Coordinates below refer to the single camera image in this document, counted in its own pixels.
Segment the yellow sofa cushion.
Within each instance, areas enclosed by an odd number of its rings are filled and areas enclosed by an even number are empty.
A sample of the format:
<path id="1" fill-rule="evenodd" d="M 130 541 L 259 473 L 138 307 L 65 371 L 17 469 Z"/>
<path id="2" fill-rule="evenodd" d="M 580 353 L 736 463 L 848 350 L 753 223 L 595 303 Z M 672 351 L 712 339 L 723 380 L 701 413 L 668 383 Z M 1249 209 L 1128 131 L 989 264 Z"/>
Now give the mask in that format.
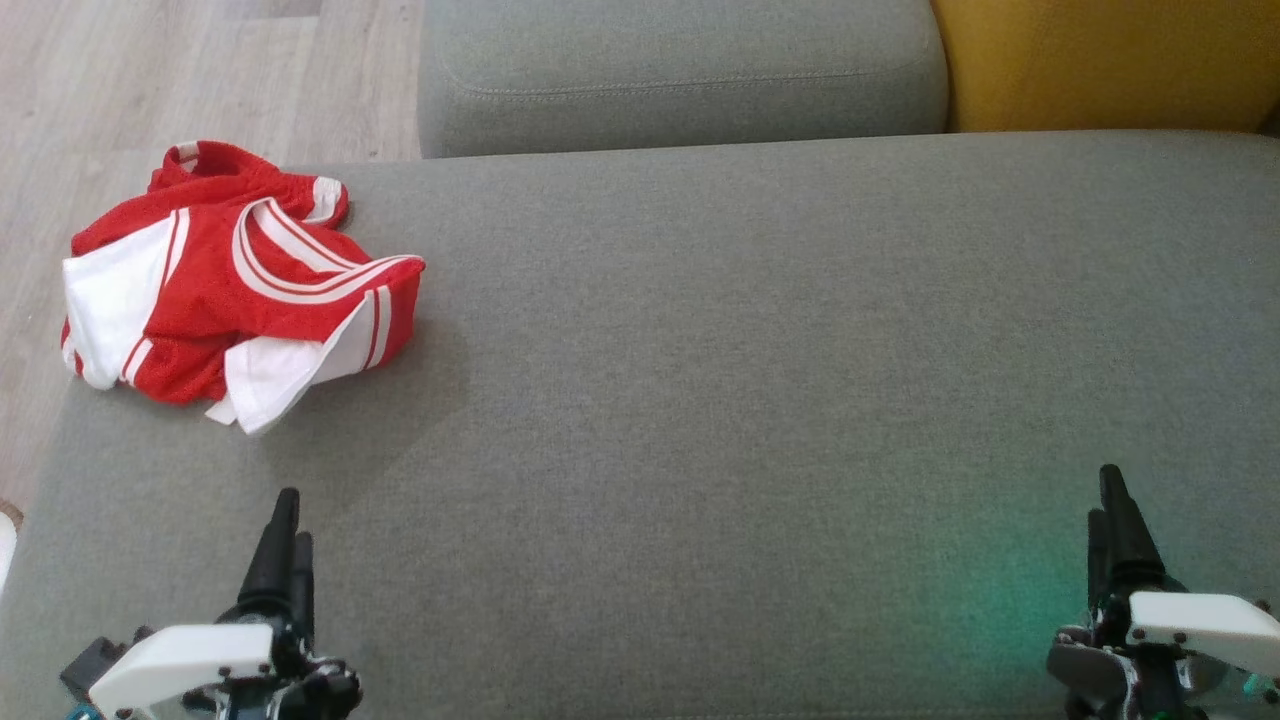
<path id="1" fill-rule="evenodd" d="M 1254 133 L 1280 105 L 1280 0 L 931 0 L 955 132 Z"/>

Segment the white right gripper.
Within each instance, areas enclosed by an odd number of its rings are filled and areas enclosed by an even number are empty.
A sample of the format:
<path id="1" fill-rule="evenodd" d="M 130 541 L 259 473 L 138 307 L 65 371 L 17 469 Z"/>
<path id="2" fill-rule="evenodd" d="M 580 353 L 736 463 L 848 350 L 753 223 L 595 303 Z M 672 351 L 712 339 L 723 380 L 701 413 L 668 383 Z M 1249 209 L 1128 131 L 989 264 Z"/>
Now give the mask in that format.
<path id="1" fill-rule="evenodd" d="M 1123 473 L 1100 469 L 1088 514 L 1085 625 L 1061 626 L 1046 660 L 1069 720 L 1225 720 L 1201 698 L 1231 679 L 1280 708 L 1280 619 L 1233 594 L 1190 593 L 1169 574 Z"/>

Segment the grey sofa back cushion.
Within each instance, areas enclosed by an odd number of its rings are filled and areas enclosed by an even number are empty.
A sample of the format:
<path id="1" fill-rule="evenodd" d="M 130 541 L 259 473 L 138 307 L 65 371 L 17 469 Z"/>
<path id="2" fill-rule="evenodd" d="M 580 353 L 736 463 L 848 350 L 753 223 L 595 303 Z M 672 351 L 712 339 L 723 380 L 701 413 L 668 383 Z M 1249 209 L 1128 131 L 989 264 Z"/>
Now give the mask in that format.
<path id="1" fill-rule="evenodd" d="M 425 158 L 942 132 L 929 0 L 426 0 Z"/>

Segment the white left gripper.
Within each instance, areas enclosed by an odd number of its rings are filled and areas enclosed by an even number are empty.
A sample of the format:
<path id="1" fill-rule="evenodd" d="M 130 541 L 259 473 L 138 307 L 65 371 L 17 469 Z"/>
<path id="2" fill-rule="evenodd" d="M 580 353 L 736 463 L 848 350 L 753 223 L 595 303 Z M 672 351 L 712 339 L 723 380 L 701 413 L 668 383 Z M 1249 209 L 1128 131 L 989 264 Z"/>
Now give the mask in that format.
<path id="1" fill-rule="evenodd" d="M 285 625 L 174 625 L 146 635 L 91 682 L 88 703 L 102 719 L 156 720 L 155 706 L 179 700 L 205 720 L 348 720 L 364 683 L 344 660 L 310 650 L 314 538 L 297 533 L 300 505 L 296 488 L 276 496 L 238 593 L 239 621 Z"/>

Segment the grey fabric sofa seat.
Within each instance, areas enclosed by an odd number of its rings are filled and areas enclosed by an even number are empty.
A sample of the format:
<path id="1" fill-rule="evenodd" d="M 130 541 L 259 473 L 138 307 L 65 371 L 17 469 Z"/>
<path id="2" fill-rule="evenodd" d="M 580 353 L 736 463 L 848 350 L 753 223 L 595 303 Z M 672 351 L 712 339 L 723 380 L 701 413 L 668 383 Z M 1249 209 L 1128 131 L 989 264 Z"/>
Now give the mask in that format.
<path id="1" fill-rule="evenodd" d="M 74 384 L 0 720 L 207 623 L 278 491 L 367 720 L 1059 717 L 1085 515 L 1280 610 L 1280 138 L 941 135 L 323 167 L 412 342 L 259 438 Z"/>

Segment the red garment with thin white stripes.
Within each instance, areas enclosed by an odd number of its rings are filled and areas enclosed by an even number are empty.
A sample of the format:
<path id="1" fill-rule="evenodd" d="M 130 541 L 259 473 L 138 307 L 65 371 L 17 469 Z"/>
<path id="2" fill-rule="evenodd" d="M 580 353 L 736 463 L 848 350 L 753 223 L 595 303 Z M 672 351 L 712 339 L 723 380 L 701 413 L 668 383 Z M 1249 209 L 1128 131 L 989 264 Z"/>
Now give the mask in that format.
<path id="1" fill-rule="evenodd" d="M 390 361 L 425 266 L 370 258 L 271 199 L 180 208 L 64 261 L 68 351 L 93 388 L 198 405 L 253 436 L 314 386 Z"/>

